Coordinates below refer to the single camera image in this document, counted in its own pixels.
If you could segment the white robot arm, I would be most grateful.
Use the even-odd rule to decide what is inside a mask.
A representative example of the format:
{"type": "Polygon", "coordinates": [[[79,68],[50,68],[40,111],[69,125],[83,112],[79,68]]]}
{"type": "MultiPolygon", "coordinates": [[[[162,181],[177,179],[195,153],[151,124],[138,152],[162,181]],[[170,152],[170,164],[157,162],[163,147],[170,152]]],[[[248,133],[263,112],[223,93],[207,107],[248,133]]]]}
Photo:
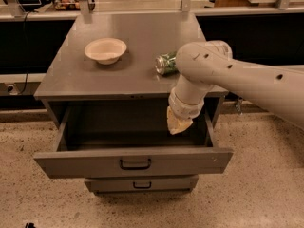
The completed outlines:
{"type": "Polygon", "coordinates": [[[265,66],[232,58],[223,41],[192,42],[176,55],[180,73],[167,108],[171,134],[185,131],[198,117],[204,98],[222,87],[277,117],[304,128],[304,66],[265,66]]]}

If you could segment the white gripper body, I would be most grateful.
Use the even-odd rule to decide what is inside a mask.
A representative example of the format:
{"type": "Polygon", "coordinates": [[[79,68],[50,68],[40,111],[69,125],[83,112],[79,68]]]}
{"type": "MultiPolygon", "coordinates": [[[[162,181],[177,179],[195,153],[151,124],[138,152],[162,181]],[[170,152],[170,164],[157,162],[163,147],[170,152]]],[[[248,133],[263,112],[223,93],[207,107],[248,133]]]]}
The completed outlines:
{"type": "Polygon", "coordinates": [[[168,99],[169,106],[173,114],[181,120],[191,120],[200,114],[204,106],[204,94],[202,92],[195,96],[195,103],[189,103],[187,100],[183,100],[177,93],[177,90],[173,88],[170,92],[168,99]]]}

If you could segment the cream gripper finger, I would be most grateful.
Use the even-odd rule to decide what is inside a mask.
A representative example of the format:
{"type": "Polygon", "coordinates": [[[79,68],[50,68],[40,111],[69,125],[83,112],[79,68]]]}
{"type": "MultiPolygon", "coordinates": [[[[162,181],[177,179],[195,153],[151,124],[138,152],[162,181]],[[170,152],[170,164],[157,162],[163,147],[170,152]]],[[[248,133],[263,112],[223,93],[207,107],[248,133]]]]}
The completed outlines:
{"type": "Polygon", "coordinates": [[[171,135],[176,135],[185,131],[192,123],[193,121],[191,119],[179,119],[175,116],[171,107],[167,107],[167,127],[171,135]]]}

